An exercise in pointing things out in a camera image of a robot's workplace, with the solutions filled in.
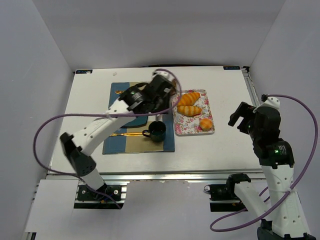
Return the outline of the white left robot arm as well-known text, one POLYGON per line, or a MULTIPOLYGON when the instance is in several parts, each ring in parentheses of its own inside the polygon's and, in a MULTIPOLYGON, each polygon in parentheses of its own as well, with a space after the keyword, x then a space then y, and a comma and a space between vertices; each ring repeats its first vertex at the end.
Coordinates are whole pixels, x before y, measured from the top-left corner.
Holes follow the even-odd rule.
POLYGON ((170 106, 175 84, 167 71, 155 71, 152 80, 136 84, 121 93, 108 108, 104 117, 98 117, 74 134, 60 136, 62 151, 76 175, 92 191, 106 193, 107 185, 91 157, 95 149, 116 130, 136 119, 138 114, 162 112, 170 106))

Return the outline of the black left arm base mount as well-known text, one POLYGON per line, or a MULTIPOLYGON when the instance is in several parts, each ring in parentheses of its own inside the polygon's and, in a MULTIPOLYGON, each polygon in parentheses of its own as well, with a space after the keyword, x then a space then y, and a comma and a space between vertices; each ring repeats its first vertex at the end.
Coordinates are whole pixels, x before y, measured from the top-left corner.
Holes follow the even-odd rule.
POLYGON ((121 185, 106 185, 97 192, 86 185, 78 186, 74 209, 88 210, 120 210, 124 205, 123 187, 121 185))

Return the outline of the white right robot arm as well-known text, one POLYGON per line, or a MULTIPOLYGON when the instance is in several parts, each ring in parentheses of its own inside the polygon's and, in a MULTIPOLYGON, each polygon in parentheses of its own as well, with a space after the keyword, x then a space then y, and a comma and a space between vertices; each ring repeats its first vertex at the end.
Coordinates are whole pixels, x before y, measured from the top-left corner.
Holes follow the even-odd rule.
POLYGON ((263 216, 257 229, 259 240, 313 240, 315 237, 308 232, 299 208, 297 192, 291 188, 295 162, 290 144, 279 137, 281 116, 278 109, 275 105, 254 107, 241 102, 228 122, 229 126, 234 126, 243 118, 237 128, 252 140, 274 210, 267 213, 266 204, 244 173, 230 175, 225 190, 238 197, 249 212, 263 216))

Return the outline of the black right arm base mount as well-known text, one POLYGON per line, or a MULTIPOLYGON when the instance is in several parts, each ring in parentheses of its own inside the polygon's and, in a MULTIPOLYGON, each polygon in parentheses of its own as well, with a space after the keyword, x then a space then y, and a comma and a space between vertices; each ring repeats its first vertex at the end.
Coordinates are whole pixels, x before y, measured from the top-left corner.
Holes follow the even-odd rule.
POLYGON ((242 201, 234 193, 230 193, 224 184, 207 184, 203 191, 209 195, 210 211, 213 213, 248 211, 242 201))

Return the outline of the brown chocolate croissant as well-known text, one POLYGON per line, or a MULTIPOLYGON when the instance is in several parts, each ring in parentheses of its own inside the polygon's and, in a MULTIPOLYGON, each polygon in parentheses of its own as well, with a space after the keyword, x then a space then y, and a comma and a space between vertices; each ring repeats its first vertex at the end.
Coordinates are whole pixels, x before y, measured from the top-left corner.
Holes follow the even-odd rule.
POLYGON ((170 89, 170 95, 173 96, 176 94, 177 92, 177 80, 174 78, 172 81, 171 81, 171 84, 172 84, 172 87, 170 89))

